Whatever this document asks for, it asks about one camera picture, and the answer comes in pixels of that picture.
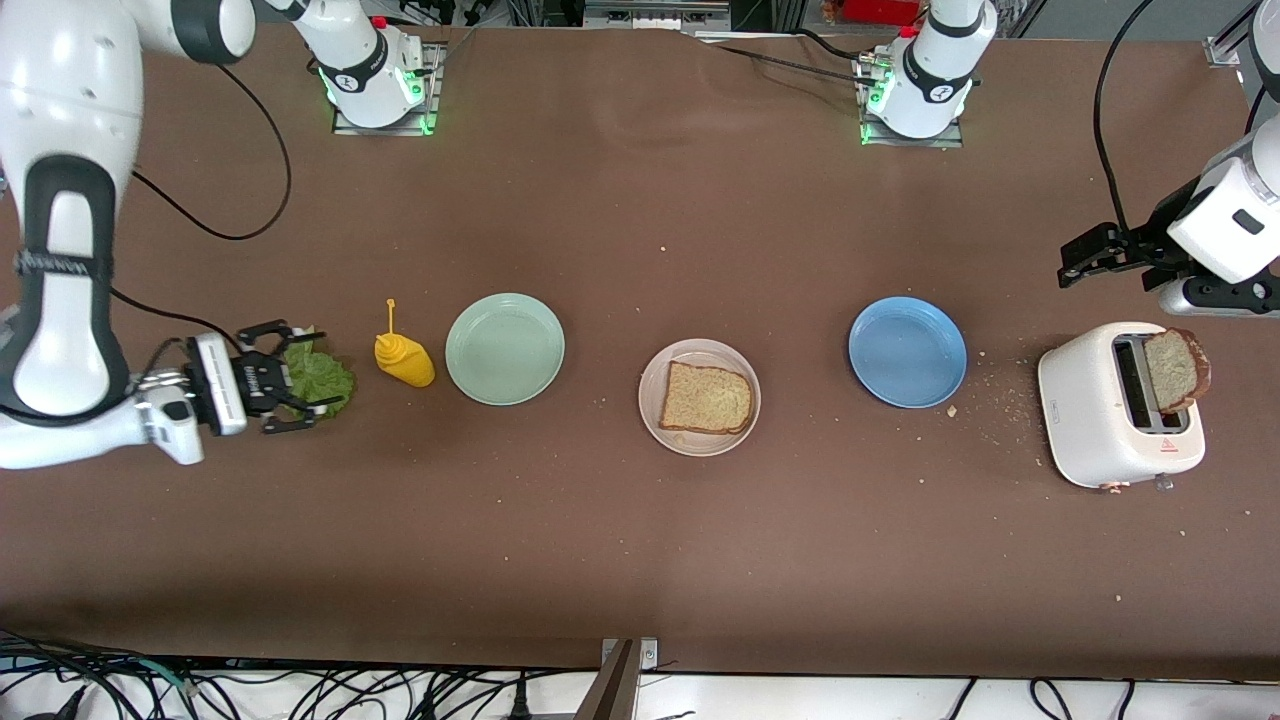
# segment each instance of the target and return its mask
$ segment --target white plate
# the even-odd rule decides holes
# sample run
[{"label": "white plate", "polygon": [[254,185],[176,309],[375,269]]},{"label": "white plate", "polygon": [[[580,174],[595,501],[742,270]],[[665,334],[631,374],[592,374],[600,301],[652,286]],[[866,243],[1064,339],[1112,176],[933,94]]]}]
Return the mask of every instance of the white plate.
[{"label": "white plate", "polygon": [[[662,405],[667,398],[667,369],[673,361],[704,368],[722,368],[746,378],[751,386],[751,419],[748,420],[746,429],[737,434],[713,436],[659,428]],[[640,375],[640,416],[644,419],[644,427],[649,428],[649,433],[668,450],[691,457],[710,457],[733,450],[751,433],[755,420],[760,416],[760,383],[746,357],[723,342],[682,340],[654,355],[649,366],[644,369],[644,374]]]}]

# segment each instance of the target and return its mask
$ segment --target blue plate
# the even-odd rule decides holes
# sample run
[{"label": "blue plate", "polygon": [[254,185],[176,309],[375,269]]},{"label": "blue plate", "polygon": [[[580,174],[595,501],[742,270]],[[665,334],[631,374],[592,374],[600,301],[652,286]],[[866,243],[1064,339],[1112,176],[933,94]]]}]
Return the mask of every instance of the blue plate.
[{"label": "blue plate", "polygon": [[960,388],[968,356],[960,328],[946,313],[914,297],[886,297],[854,320],[849,361],[884,402],[932,407]]}]

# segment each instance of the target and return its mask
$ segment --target red object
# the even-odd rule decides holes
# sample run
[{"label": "red object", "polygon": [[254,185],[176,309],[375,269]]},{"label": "red object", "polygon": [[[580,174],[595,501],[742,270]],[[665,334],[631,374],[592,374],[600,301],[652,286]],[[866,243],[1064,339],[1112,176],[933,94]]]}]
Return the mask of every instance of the red object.
[{"label": "red object", "polygon": [[846,20],[886,26],[914,24],[920,14],[919,0],[845,0],[841,14]]}]

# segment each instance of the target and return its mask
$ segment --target plate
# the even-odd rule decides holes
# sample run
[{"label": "plate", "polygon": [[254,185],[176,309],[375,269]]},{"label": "plate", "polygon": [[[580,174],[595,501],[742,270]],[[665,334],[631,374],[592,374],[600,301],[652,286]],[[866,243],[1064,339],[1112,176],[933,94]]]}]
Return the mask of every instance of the plate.
[{"label": "plate", "polygon": [[964,382],[964,337],[946,313],[915,297],[867,306],[849,332],[849,361],[872,395],[899,407],[932,407]]},{"label": "plate", "polygon": [[[662,406],[667,398],[667,368],[672,361],[722,368],[746,378],[751,386],[751,419],[748,420],[746,429],[731,436],[712,436],[659,428]],[[668,345],[662,352],[654,355],[644,369],[644,374],[640,375],[640,416],[644,419],[644,427],[649,428],[649,434],[667,446],[668,450],[691,457],[710,457],[728,452],[751,434],[751,428],[755,427],[755,420],[760,416],[760,382],[746,357],[723,342],[682,340]]]},{"label": "plate", "polygon": [[527,295],[477,300],[458,315],[444,345],[449,378],[485,405],[516,405],[547,389],[564,361],[564,331],[552,309]]}]

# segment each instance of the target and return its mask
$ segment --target bread slice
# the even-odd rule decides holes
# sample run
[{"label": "bread slice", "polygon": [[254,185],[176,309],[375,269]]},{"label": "bread slice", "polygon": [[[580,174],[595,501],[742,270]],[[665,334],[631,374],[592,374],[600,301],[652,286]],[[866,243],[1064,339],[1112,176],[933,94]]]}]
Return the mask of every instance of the bread slice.
[{"label": "bread slice", "polygon": [[1189,331],[1169,328],[1148,337],[1142,346],[1161,413],[1187,410],[1208,392],[1208,359]]},{"label": "bread slice", "polygon": [[751,384],[721,368],[672,363],[662,404],[664,430],[737,434],[751,421]]}]

